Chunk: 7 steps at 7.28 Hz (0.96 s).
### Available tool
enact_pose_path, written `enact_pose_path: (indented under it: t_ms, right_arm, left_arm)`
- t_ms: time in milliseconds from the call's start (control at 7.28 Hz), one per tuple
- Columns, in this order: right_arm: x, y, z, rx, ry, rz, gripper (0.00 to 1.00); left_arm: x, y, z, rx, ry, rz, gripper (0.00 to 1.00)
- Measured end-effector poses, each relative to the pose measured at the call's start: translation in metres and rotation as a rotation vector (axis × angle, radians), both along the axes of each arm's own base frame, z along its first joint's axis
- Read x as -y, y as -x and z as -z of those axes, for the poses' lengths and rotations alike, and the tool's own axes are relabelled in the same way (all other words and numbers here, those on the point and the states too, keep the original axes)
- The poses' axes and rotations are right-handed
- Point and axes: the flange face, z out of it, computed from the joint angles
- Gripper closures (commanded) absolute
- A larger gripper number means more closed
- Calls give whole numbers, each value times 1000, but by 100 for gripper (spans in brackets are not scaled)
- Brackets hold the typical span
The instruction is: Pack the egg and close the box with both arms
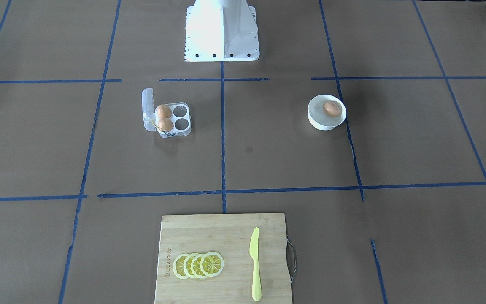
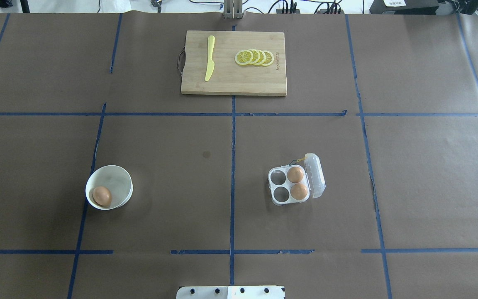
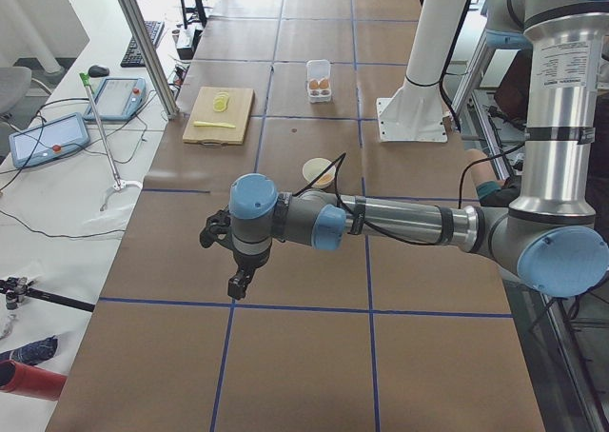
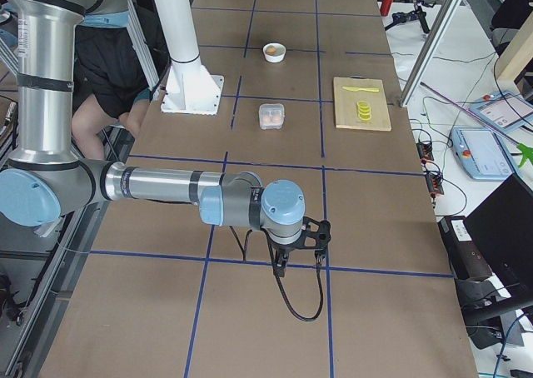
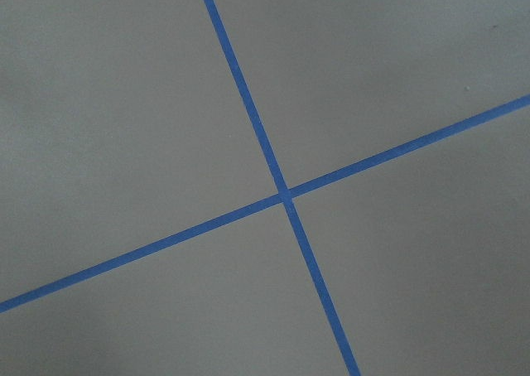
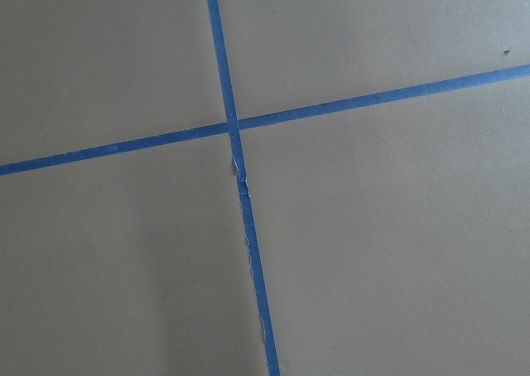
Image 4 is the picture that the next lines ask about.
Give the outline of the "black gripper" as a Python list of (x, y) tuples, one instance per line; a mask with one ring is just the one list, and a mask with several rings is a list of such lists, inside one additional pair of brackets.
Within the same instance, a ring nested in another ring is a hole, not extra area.
[(269, 236), (266, 238), (273, 273), (275, 276), (284, 277), (292, 248), (275, 242)]

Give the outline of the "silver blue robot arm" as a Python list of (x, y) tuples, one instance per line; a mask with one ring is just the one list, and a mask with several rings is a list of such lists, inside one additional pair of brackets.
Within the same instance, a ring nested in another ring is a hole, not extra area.
[(77, 157), (71, 149), (75, 28), (86, 17), (128, 21), (128, 0), (8, 0), (18, 15), (19, 143), (1, 174), (2, 214), (49, 223), (98, 201), (192, 204), (203, 222), (262, 231), (276, 275), (313, 236), (294, 182), (252, 172), (143, 169)]

